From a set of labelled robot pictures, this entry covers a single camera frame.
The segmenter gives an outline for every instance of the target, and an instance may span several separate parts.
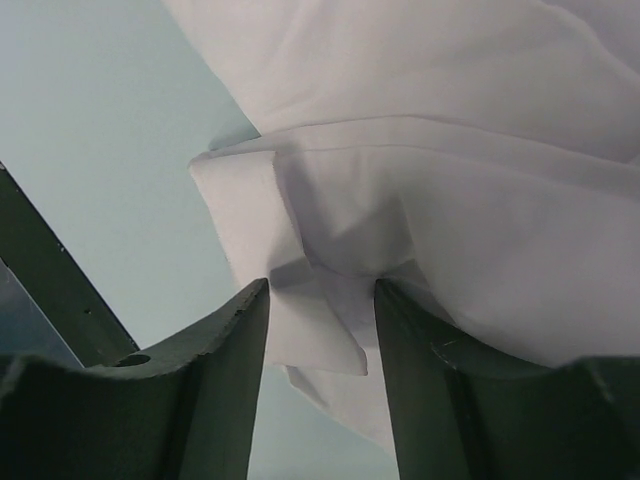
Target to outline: fabric fold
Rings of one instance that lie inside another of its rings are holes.
[[[265,361],[365,375],[364,352],[331,310],[305,257],[274,158],[271,151],[255,152],[200,158],[190,167],[238,285],[269,279]]]

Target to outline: pale blue wall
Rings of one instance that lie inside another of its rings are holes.
[[[255,135],[159,0],[0,0],[0,161],[147,346],[233,293],[187,174]],[[268,369],[251,478],[394,478]]]

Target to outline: white fabric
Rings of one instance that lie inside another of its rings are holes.
[[[191,172],[319,407],[392,449],[380,276],[532,361],[640,353],[640,4],[166,2],[265,134]]]

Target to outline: crumpled fabric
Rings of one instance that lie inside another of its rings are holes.
[[[191,173],[266,360],[393,451],[376,278],[547,365],[640,353],[640,5],[165,0],[263,137]]]

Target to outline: metal frame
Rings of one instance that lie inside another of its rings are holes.
[[[84,366],[138,350],[100,294],[0,163],[0,261]]]

